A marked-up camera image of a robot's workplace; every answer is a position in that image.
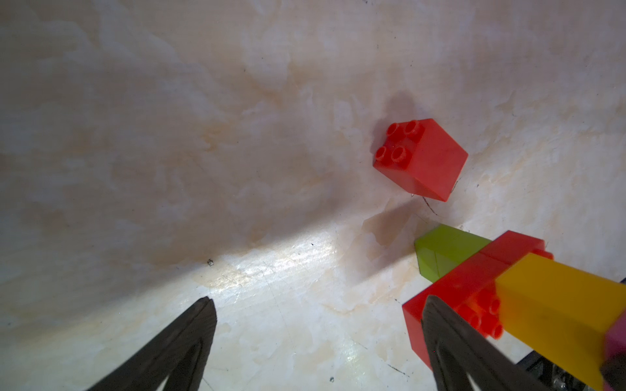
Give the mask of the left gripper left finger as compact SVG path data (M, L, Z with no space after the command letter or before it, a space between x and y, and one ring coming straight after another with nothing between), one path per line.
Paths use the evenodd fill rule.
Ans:
M92 390L198 390L217 326L215 303L203 297Z

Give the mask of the red long lego brick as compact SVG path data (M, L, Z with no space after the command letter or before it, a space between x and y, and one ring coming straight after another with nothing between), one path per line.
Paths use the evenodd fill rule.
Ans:
M530 253L549 260L554 258L546 251L542 239L507 231L402 305L410 345L425 365L431 366L422 332L422 312L427 298L440 298L483 337L497 340L504 327L495 281Z

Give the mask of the magenta lego brick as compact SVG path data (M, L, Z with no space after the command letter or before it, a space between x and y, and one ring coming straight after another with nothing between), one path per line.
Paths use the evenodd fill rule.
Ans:
M603 390L625 390L625 312L605 334L604 355Z

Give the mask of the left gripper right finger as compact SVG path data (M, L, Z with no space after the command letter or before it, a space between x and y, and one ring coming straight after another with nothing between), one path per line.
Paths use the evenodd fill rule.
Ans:
M547 389L436 296L425 302L422 332L438 390Z

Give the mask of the yellow lego brick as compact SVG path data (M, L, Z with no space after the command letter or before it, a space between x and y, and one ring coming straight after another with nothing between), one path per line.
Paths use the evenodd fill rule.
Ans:
M503 328L595 390L625 286L530 253L496 278Z

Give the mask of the lime green lego brick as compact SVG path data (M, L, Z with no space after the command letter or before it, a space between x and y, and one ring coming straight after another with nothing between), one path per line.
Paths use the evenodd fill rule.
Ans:
M490 239L440 224L414 241L420 274L435 283L490 243Z

